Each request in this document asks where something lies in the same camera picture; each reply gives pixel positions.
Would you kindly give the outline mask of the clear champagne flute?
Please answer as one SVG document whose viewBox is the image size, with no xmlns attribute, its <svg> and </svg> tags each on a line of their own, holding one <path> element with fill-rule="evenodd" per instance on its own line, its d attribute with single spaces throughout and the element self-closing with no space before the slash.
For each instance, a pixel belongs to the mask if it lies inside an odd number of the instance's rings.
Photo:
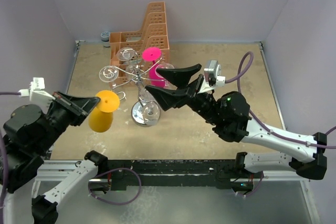
<svg viewBox="0 0 336 224">
<path fill-rule="evenodd" d="M 161 63 L 156 67 L 156 69 L 154 71 L 156 81 L 153 81 L 153 84 L 157 87 L 160 87 L 160 88 L 168 88 L 169 86 L 171 86 L 171 84 L 170 84 L 169 81 L 167 81 L 164 77 L 162 77 L 158 73 L 159 69 L 174 69 L 174 66 L 170 63 Z"/>
</svg>

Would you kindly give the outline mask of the pink plastic goblet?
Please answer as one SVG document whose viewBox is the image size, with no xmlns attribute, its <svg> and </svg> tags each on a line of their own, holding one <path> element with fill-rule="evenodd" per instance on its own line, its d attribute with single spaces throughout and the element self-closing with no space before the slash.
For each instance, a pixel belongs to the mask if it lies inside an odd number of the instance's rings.
<svg viewBox="0 0 336 224">
<path fill-rule="evenodd" d="M 161 50 L 157 47 L 149 47 L 144 50 L 142 53 L 142 58 L 146 62 L 152 62 L 153 65 L 149 69 L 149 79 L 151 81 L 151 85 L 164 88 L 165 87 L 165 79 L 158 76 L 156 73 L 156 69 L 159 65 L 162 53 Z"/>
</svg>

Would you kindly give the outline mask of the yellow plastic goblet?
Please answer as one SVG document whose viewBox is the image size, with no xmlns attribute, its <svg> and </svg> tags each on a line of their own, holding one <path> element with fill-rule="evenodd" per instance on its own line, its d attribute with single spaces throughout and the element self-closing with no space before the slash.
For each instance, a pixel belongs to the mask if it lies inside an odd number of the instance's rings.
<svg viewBox="0 0 336 224">
<path fill-rule="evenodd" d="M 120 106 L 120 99 L 116 93 L 110 90 L 102 90 L 96 94 L 100 99 L 89 115 L 89 127 L 98 133 L 106 132 L 113 122 L 113 113 Z"/>
</svg>

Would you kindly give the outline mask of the clear back wine glass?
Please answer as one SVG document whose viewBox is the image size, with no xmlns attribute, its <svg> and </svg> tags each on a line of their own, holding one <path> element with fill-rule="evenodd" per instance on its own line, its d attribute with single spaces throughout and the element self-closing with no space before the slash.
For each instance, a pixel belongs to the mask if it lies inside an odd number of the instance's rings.
<svg viewBox="0 0 336 224">
<path fill-rule="evenodd" d="M 146 125 L 154 126 L 158 123 L 161 110 L 155 98 L 145 89 L 142 88 L 139 93 L 141 102 L 141 112 Z"/>
</svg>

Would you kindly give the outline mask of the clear wine glass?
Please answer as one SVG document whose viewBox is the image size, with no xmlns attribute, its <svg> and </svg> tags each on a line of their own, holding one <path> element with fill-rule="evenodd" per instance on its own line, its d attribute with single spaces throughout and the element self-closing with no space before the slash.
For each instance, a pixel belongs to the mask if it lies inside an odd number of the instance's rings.
<svg viewBox="0 0 336 224">
<path fill-rule="evenodd" d="M 123 47 L 117 52 L 116 57 L 122 63 L 117 69 L 124 73 L 128 80 L 132 80 L 137 73 L 138 63 L 135 61 L 138 59 L 137 52 L 131 47 Z"/>
<path fill-rule="evenodd" d="M 100 80 L 108 83 L 111 89 L 117 86 L 116 80 L 118 77 L 119 69 L 116 66 L 105 66 L 99 71 Z"/>
<path fill-rule="evenodd" d="M 154 126 L 158 123 L 161 110 L 155 98 L 145 89 L 142 88 L 139 93 L 141 102 L 141 112 L 146 125 Z"/>
</svg>

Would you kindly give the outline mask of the clear front wine glass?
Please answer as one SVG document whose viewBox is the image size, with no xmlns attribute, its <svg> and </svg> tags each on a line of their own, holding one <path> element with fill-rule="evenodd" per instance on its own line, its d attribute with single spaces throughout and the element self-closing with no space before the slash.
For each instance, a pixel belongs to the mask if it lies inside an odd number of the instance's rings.
<svg viewBox="0 0 336 224">
<path fill-rule="evenodd" d="M 122 63 L 117 69 L 124 73 L 128 80 L 132 80 L 137 73 L 138 63 L 135 61 L 138 59 L 137 52 L 131 47 L 123 47 L 117 52 L 116 57 Z"/>
</svg>

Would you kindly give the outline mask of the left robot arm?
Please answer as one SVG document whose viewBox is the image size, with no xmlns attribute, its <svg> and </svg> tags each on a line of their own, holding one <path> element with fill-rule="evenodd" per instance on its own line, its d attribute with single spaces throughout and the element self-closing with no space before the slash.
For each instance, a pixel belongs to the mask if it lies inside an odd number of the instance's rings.
<svg viewBox="0 0 336 224">
<path fill-rule="evenodd" d="M 69 126 L 80 126 L 100 101 L 54 92 L 47 113 L 35 104 L 12 112 L 1 137 L 1 223 L 55 223 L 82 183 L 107 174 L 107 157 L 91 151 L 61 183 L 32 197 L 48 150 Z"/>
</svg>

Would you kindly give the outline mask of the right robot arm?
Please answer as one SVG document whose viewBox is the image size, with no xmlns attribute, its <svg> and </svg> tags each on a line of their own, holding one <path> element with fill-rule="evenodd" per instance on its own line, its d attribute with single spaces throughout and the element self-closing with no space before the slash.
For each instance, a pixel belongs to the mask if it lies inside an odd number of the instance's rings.
<svg viewBox="0 0 336 224">
<path fill-rule="evenodd" d="M 307 179 L 324 178 L 327 171 L 325 134 L 302 135 L 261 124 L 250 117 L 250 106 L 240 92 L 232 91 L 219 99 L 214 98 L 214 90 L 226 83 L 216 60 L 211 60 L 204 74 L 191 81 L 191 76 L 200 69 L 200 64 L 181 69 L 158 69 L 159 75 L 176 86 L 176 90 L 152 85 L 145 88 L 164 111 L 187 105 L 226 142 L 251 143 L 274 150 L 268 154 L 238 153 L 233 166 L 238 177 L 266 170 L 288 170 Z"/>
</svg>

